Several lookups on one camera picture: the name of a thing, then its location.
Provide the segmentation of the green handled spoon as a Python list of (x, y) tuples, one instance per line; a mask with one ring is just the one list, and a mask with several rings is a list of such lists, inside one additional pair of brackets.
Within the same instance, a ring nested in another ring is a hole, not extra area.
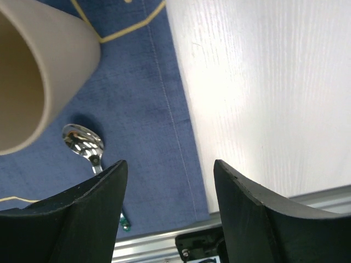
[(72, 152), (90, 162), (94, 175), (103, 171), (104, 143), (98, 134), (78, 124), (67, 124), (62, 129), (62, 139)]

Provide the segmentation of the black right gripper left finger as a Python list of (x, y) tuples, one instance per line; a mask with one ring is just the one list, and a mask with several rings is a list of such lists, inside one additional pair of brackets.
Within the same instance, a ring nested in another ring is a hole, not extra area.
[(128, 165), (24, 209), (1, 211), (1, 262), (111, 262)]

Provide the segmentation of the beige cup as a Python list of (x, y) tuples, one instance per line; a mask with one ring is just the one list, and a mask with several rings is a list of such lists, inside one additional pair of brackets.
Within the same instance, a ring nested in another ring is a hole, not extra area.
[(1, 1), (1, 154), (36, 141), (99, 61), (83, 20), (39, 1)]

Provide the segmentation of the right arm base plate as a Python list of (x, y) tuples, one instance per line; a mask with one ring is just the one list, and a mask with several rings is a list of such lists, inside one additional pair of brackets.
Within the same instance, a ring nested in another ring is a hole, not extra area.
[(229, 262), (221, 226), (178, 235), (175, 246), (183, 262)]

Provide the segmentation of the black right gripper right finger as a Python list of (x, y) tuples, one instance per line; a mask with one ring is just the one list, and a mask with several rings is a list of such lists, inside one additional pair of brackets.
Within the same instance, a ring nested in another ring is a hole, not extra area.
[(230, 262), (350, 262), (350, 215), (309, 207), (213, 167)]

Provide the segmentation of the blue cloth placemat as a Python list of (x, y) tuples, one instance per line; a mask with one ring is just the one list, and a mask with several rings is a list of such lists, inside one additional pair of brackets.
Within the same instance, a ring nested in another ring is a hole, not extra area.
[(100, 65), (31, 146), (1, 157), (1, 209), (24, 208), (92, 177), (63, 142), (76, 123), (104, 141), (103, 166), (124, 159), (118, 237), (185, 227), (210, 217), (194, 133), (162, 1), (79, 1), (100, 37)]

